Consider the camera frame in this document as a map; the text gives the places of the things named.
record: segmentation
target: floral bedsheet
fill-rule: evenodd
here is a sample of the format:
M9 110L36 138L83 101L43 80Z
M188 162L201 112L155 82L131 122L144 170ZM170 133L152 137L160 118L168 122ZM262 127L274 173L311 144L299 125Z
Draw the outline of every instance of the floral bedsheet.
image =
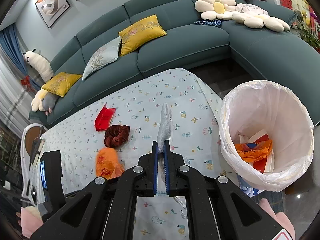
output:
M84 188L95 178L95 156L104 147L104 132L94 129L94 120L107 103L115 107L112 124L130 126L129 140L118 149L125 169L137 165L139 157L152 150L157 139L163 103L171 106L173 136L171 150L184 157L185 163L203 175L224 174L236 182L236 174L221 154L219 127L215 118L220 114L222 100L191 72L171 69L119 90L60 122L42 138L43 152L60 150L64 194ZM38 203L44 202L39 171ZM157 195L139 197L133 239L189 239L186 211L166 195L165 184L158 176Z

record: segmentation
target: trash bin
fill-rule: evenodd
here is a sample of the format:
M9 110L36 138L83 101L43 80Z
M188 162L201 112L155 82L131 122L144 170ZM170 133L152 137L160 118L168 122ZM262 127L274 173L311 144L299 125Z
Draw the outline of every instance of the trash bin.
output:
M288 88L266 80L243 83L222 103L219 133L227 163L252 187L279 192L300 178L312 162L313 123L306 107ZM249 138L265 129L273 140L275 166L260 173L238 155L238 133Z

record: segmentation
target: orange fabric bag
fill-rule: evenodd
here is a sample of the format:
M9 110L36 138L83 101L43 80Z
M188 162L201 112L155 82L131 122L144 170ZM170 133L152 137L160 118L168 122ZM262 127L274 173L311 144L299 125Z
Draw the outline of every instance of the orange fabric bag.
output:
M106 179L121 176L124 168L119 163L117 151L113 148L102 148L96 156L96 175Z
M256 162L266 158L272 151L272 140L235 144L239 156L246 162Z

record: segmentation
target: light blue throw pillow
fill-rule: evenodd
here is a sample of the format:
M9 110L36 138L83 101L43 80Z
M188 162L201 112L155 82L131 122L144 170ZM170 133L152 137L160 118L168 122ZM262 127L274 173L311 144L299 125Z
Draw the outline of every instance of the light blue throw pillow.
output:
M117 37L107 44L100 47L89 59L87 63L82 80L85 80L93 72L105 67L106 65L116 61L119 56L119 47L121 37Z

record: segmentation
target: blue knitted item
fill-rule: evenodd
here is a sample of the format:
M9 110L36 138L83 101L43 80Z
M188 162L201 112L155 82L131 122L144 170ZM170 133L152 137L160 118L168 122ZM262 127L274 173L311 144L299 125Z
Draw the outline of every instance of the blue knitted item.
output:
M222 22L220 20L214 20L214 21L195 21L194 24L196 25L209 25L209 26L215 26L215 27L221 27Z

